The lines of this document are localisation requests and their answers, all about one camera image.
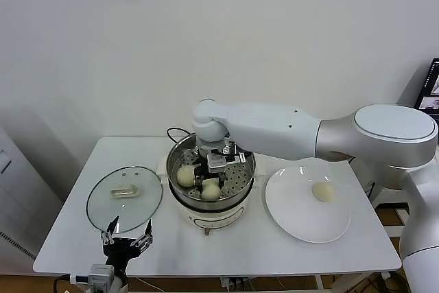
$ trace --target metal steamer tray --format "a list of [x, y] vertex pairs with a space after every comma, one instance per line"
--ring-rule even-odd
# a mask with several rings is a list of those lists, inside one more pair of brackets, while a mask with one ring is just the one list
[[238, 205], [250, 193], [255, 169], [254, 155], [246, 157], [245, 163], [230, 164], [226, 167], [226, 180], [217, 200], [203, 200], [196, 187], [181, 187], [177, 183], [177, 171], [184, 165], [193, 165], [199, 158], [195, 134], [180, 140], [169, 152], [166, 170], [169, 186], [176, 199], [184, 206], [206, 213], [220, 212]]

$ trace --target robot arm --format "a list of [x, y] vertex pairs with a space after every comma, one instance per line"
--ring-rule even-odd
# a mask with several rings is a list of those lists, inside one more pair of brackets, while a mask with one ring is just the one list
[[380, 165], [416, 167], [436, 150], [438, 126], [420, 111], [375, 104], [334, 120], [319, 120], [289, 106], [222, 106], [202, 100], [193, 112], [197, 137], [208, 143], [229, 134], [240, 148], [297, 160], [341, 161], [352, 156]]
[[342, 161], [354, 156], [367, 162], [377, 183], [404, 189], [409, 196], [411, 214], [401, 236], [401, 258], [413, 293], [437, 292], [438, 125], [430, 116], [375, 104], [347, 117], [319, 120], [288, 106], [223, 106], [205, 99], [195, 108], [192, 124], [203, 150], [220, 150], [218, 146], [230, 144], [221, 141], [230, 140], [242, 150], [288, 160]]

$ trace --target pot lid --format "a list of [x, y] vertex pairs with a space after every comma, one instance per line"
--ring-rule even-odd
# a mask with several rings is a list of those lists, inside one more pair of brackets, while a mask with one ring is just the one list
[[122, 167], [96, 184], [88, 196], [86, 213], [91, 224], [103, 231], [119, 216], [115, 233], [124, 233], [147, 222], [161, 198], [160, 178], [152, 170]]

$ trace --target black cable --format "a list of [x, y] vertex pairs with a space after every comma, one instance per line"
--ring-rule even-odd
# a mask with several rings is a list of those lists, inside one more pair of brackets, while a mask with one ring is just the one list
[[181, 132], [185, 132], [186, 134], [190, 134], [190, 132], [188, 132], [187, 130], [185, 130], [184, 128], [180, 128], [180, 127], [169, 127], [167, 130], [166, 130], [166, 134], [167, 134], [167, 137], [169, 137], [174, 143], [177, 143], [177, 140], [175, 140], [171, 135], [170, 135], [170, 131], [172, 131], [172, 130], [179, 130], [179, 131], [181, 131]]
[[370, 197], [371, 197], [371, 195], [372, 195], [372, 192], [373, 192], [373, 188], [375, 188], [375, 182], [374, 182], [374, 183], [372, 183], [372, 187], [371, 187], [371, 188], [370, 188], [370, 190], [369, 190], [368, 198], [370, 198]]
[[58, 278], [56, 278], [54, 280], [54, 293], [58, 293], [57, 284], [58, 284], [59, 281], [70, 281], [70, 275], [69, 274], [64, 274], [64, 275], [59, 276]]
[[236, 285], [236, 278], [230, 278], [230, 280], [232, 281], [232, 283], [233, 283], [233, 291], [236, 291], [236, 288], [237, 288], [237, 285]]
[[244, 286], [244, 278], [243, 277], [238, 277], [239, 281], [241, 282], [242, 285], [242, 290], [246, 291], [246, 287]]

